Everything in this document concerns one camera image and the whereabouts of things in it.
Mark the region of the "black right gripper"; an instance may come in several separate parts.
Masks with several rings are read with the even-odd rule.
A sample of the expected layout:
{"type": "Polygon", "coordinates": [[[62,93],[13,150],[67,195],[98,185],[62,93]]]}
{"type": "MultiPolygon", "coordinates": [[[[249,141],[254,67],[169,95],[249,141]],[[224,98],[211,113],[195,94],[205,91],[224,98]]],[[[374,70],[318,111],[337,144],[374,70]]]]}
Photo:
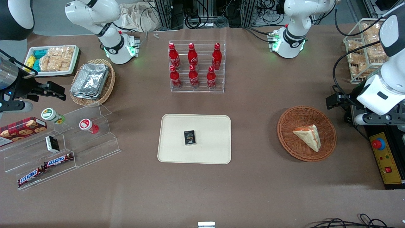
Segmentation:
{"type": "Polygon", "coordinates": [[[47,82],[47,91],[42,88],[41,83],[35,80],[36,73],[29,73],[18,68],[18,75],[13,87],[13,100],[18,98],[29,99],[37,102],[37,96],[55,97],[62,101],[66,100],[65,88],[54,82],[47,82]]]}

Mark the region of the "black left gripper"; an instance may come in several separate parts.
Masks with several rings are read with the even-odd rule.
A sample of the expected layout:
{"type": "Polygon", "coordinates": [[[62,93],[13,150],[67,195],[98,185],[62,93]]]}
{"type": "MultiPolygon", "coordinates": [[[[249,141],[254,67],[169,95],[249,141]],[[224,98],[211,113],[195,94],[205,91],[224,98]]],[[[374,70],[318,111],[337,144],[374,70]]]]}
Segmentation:
{"type": "Polygon", "coordinates": [[[342,103],[341,94],[333,94],[326,98],[326,106],[327,110],[331,110],[333,108],[341,107],[344,111],[348,111],[353,103],[355,104],[354,107],[358,110],[363,110],[364,105],[357,100],[357,97],[363,91],[364,85],[363,84],[356,84],[350,93],[346,93],[343,89],[341,92],[344,92],[351,100],[348,101],[346,98],[343,98],[344,105],[342,103]]]}

